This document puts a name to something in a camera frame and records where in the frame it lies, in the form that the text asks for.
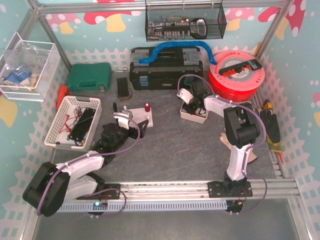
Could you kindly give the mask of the white peg base plate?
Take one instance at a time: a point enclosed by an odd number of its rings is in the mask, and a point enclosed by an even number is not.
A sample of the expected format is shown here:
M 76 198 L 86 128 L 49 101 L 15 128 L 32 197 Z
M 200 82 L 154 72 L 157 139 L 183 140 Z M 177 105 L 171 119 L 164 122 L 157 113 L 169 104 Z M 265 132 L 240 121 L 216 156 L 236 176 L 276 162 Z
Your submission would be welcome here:
M 128 109 L 126 106 L 123 107 L 123 110 L 121 112 L 124 111 L 130 111 L 132 112 L 132 119 L 138 124 L 146 119 L 149 120 L 148 123 L 148 128 L 152 128 L 154 126 L 153 123 L 153 115 L 152 115 L 152 108 L 150 110 L 150 112 L 145 112 L 145 106 L 144 107 L 140 107 L 140 108 L 131 108 Z

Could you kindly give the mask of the white parts tray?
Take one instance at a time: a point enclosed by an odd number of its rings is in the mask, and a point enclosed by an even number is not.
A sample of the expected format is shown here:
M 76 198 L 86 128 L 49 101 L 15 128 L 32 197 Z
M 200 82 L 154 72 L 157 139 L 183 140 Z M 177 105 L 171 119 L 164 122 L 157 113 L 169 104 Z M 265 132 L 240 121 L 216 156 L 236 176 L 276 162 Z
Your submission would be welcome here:
M 207 110 L 198 108 L 194 114 L 190 114 L 184 109 L 185 106 L 186 104 L 183 102 L 180 107 L 180 117 L 182 119 L 203 124 L 208 118 L 209 112 Z

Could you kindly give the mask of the large red spring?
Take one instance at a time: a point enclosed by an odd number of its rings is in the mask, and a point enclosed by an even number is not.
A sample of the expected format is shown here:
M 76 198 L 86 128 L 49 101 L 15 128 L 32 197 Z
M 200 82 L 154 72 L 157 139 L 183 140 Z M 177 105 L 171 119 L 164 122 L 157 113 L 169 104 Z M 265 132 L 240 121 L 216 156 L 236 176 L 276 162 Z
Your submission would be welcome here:
M 145 105 L 144 105 L 144 110 L 145 110 L 145 112 L 147 112 L 147 113 L 151 111 L 151 106 L 150 106 L 149 103 L 145 103 Z

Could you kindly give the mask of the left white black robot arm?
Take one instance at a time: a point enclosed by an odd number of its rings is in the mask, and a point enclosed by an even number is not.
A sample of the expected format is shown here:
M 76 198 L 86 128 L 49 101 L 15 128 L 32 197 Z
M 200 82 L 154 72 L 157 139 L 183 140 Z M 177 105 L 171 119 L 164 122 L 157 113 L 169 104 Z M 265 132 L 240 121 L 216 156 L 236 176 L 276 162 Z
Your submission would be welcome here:
M 148 125 L 148 119 L 140 123 L 129 120 L 127 127 L 120 122 L 105 124 L 89 152 L 59 164 L 43 163 L 24 190 L 23 200 L 45 217 L 55 214 L 64 202 L 76 199 L 96 200 L 96 206 L 107 207 L 108 200 L 120 198 L 121 187 L 106 183 L 95 171 L 109 165 L 127 139 L 143 138 Z

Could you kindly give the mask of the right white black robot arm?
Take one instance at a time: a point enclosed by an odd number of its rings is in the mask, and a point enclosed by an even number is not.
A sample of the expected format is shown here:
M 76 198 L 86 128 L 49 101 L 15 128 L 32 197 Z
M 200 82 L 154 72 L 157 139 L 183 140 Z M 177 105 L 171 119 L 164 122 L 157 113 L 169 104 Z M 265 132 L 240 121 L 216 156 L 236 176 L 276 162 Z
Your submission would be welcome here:
M 209 112 L 224 118 L 226 138 L 231 145 L 225 182 L 239 183 L 247 177 L 247 164 L 252 147 L 260 136 L 261 121 L 250 103 L 234 103 L 210 92 L 202 78 L 191 82 L 191 90 L 178 86 L 177 97 L 183 100 L 181 117 L 203 123 Z

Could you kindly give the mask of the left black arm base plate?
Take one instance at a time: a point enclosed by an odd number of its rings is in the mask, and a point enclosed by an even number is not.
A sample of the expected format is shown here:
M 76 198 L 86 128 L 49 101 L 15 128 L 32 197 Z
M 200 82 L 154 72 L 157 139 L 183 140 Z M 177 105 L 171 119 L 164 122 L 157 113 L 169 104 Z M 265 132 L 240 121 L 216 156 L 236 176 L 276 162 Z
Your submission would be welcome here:
M 99 185 L 91 196 L 80 196 L 77 200 L 119 200 L 121 185 L 119 183 L 105 183 L 104 186 Z

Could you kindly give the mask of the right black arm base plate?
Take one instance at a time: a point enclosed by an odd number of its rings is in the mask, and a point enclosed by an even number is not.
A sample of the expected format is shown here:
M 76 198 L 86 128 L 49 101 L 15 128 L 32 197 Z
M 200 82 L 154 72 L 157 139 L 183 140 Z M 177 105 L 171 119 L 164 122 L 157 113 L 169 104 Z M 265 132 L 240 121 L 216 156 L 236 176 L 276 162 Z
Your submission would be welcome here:
M 207 183 L 210 198 L 239 198 L 252 197 L 253 191 L 249 181 L 222 182 L 211 181 Z

